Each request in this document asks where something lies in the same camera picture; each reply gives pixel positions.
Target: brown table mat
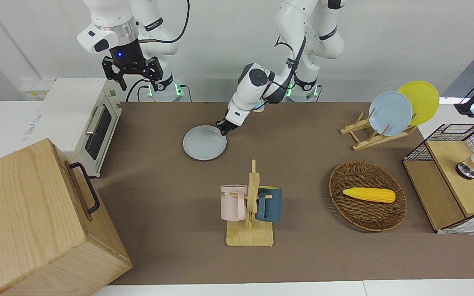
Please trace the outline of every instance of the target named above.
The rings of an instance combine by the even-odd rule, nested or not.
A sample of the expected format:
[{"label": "brown table mat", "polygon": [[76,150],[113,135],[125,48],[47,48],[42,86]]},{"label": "brown table mat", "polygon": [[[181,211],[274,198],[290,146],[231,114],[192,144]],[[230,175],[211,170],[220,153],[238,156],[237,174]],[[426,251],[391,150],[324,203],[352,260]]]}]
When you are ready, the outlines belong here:
[{"label": "brown table mat", "polygon": [[[188,157],[182,139],[222,119],[227,103],[123,106],[93,180],[133,262],[112,284],[474,278],[474,236],[435,234],[401,164],[420,133],[357,152],[352,137],[340,135],[366,103],[268,105],[209,162]],[[283,188],[282,219],[273,247],[227,247],[219,186],[246,184],[252,158],[262,185]],[[329,177],[350,160],[381,166],[403,187],[408,211],[399,227],[367,234],[338,217]]]}]

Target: wire basket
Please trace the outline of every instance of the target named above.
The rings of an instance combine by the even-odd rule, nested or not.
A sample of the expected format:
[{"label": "wire basket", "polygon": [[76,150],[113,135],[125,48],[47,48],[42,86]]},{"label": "wire basket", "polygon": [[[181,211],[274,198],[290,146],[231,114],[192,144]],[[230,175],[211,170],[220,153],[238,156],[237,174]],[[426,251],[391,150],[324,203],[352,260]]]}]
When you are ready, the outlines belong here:
[{"label": "wire basket", "polygon": [[[369,202],[344,195],[352,187],[390,189],[396,193],[392,203]],[[334,206],[350,223],[368,231],[380,232],[400,225],[407,212],[403,189],[388,172],[364,161],[349,161],[336,167],[329,181]]]}]

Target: plate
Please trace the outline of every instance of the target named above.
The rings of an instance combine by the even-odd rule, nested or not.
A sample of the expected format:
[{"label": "plate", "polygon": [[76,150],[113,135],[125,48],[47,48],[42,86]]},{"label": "plate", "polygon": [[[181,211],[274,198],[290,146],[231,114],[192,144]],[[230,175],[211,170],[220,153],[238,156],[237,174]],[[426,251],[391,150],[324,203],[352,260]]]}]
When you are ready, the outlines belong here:
[{"label": "plate", "polygon": [[418,125],[431,119],[438,110],[440,95],[429,82],[411,81],[404,84],[399,93],[407,97],[412,106],[413,114],[410,125]]},{"label": "plate", "polygon": [[386,131],[386,136],[394,136],[404,131],[412,117],[412,107],[406,96],[399,92],[384,92],[377,96],[369,107],[369,114],[376,108],[369,118],[370,125],[378,133]]},{"label": "plate", "polygon": [[226,148],[226,137],[215,126],[200,125],[186,133],[182,146],[196,160],[211,160]]}]

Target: wooden box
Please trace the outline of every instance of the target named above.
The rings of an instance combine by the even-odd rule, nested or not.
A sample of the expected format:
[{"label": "wooden box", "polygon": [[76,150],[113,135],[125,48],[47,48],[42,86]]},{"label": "wooden box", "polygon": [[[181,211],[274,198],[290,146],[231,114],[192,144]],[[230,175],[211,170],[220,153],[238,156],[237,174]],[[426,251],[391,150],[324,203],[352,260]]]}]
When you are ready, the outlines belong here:
[{"label": "wooden box", "polygon": [[455,171],[457,163],[472,155],[471,148],[464,141],[425,144],[433,160],[404,160],[403,165],[433,230],[474,234],[474,180]]},{"label": "wooden box", "polygon": [[47,139],[0,158],[0,295],[90,296],[131,268],[100,196],[71,167]]}]

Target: mug rack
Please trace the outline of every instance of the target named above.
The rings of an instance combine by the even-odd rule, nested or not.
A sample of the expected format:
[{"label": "mug rack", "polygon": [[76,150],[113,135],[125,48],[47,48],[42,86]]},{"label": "mug rack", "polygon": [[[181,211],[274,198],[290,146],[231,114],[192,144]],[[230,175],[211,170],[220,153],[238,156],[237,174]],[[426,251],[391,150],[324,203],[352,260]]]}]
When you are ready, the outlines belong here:
[{"label": "mug rack", "polygon": [[241,221],[226,221],[226,244],[231,247],[271,247],[273,246],[273,227],[271,222],[256,219],[257,198],[259,190],[259,173],[256,172],[256,160],[252,160],[252,171],[248,177],[248,194],[244,196],[247,200],[246,219]]}]

